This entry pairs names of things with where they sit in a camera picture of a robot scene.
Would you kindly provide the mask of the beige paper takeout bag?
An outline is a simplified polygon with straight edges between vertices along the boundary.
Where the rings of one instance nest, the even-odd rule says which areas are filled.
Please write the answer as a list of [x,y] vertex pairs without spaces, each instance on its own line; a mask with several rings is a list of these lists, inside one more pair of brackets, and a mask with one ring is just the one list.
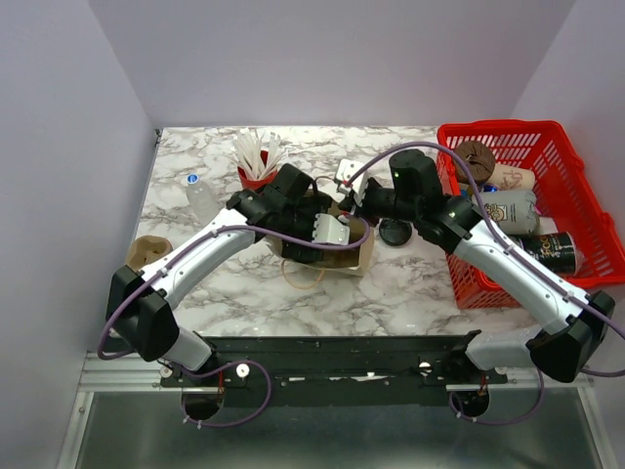
[[[375,234],[374,229],[371,228],[367,240],[360,246],[349,250],[313,249],[312,253],[316,256],[320,256],[320,258],[314,262],[298,261],[294,257],[288,257],[283,253],[283,248],[286,246],[286,242],[281,239],[274,236],[268,236],[266,241],[268,242],[270,251],[282,259],[280,271],[287,283],[296,289],[307,290],[316,286],[325,277],[325,275],[330,272],[354,277],[363,277],[369,268],[375,244]],[[285,271],[285,265],[287,262],[299,264],[306,268],[318,271],[318,276],[313,282],[309,282],[308,284],[294,282]]]

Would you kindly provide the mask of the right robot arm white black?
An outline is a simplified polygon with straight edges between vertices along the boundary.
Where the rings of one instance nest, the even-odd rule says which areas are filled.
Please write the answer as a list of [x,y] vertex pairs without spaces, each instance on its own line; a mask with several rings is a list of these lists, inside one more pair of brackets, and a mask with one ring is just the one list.
[[451,375],[469,383],[491,368],[535,367],[559,382],[574,381],[604,340],[613,299],[554,274],[506,237],[483,206],[444,193],[434,161],[421,149],[409,143],[384,152],[393,179],[389,189],[367,176],[369,163],[341,160],[334,181],[345,195],[344,208],[369,221],[411,224],[425,241],[494,280],[537,322],[507,333],[478,333],[450,357]]

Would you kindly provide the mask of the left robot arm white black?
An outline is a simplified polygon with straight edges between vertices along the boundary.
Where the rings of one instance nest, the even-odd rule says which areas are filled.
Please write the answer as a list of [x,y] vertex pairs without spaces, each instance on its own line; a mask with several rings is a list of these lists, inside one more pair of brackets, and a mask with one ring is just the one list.
[[313,178],[284,165],[269,184],[236,192],[198,234],[161,259],[137,270],[118,269],[104,329],[115,331],[144,361],[178,363],[192,384],[209,384],[217,371],[213,350],[177,324],[175,309],[226,260],[267,235],[300,262],[317,262],[323,252],[347,247],[350,229],[330,212],[331,205]]

